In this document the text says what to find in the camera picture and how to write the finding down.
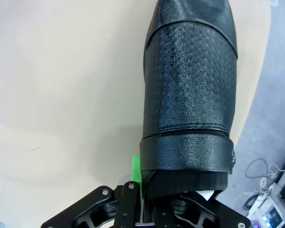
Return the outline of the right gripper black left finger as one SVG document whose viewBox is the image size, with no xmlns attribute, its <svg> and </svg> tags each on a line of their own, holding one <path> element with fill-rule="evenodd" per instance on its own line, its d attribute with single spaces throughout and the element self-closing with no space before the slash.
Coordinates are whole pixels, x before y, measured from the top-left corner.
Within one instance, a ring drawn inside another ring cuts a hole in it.
<svg viewBox="0 0 285 228">
<path fill-rule="evenodd" d="M 140 156 L 133 156 L 129 182 L 100 186 L 41 225 L 41 228 L 145 228 L 141 219 Z"/>
</svg>

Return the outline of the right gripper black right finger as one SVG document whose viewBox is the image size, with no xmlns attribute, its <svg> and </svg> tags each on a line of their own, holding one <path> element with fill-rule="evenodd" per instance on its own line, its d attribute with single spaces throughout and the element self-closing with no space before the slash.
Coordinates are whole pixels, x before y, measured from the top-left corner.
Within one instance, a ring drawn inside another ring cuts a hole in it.
<svg viewBox="0 0 285 228">
<path fill-rule="evenodd" d="M 251 221 L 214 197 L 196 192 L 154 199 L 156 228 L 251 228 Z"/>
</svg>

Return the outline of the black leather slip-on shoe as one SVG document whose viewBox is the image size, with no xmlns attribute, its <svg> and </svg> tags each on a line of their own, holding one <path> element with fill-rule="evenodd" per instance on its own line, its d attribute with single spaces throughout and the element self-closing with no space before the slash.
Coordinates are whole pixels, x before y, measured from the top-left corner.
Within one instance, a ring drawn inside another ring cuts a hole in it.
<svg viewBox="0 0 285 228">
<path fill-rule="evenodd" d="M 235 164 L 237 57 L 228 0 L 157 1 L 143 56 L 147 200 L 226 189 Z"/>
</svg>

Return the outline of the white power strip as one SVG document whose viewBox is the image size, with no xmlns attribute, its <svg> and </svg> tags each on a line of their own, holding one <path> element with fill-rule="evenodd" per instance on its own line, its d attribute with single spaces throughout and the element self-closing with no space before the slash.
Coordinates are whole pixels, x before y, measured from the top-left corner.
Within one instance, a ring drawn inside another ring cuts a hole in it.
<svg viewBox="0 0 285 228">
<path fill-rule="evenodd" d="M 271 185 L 267 183 L 267 177 L 261 177 L 259 181 L 259 189 L 261 191 L 272 191 L 276 186 L 276 183 L 273 182 Z"/>
</svg>

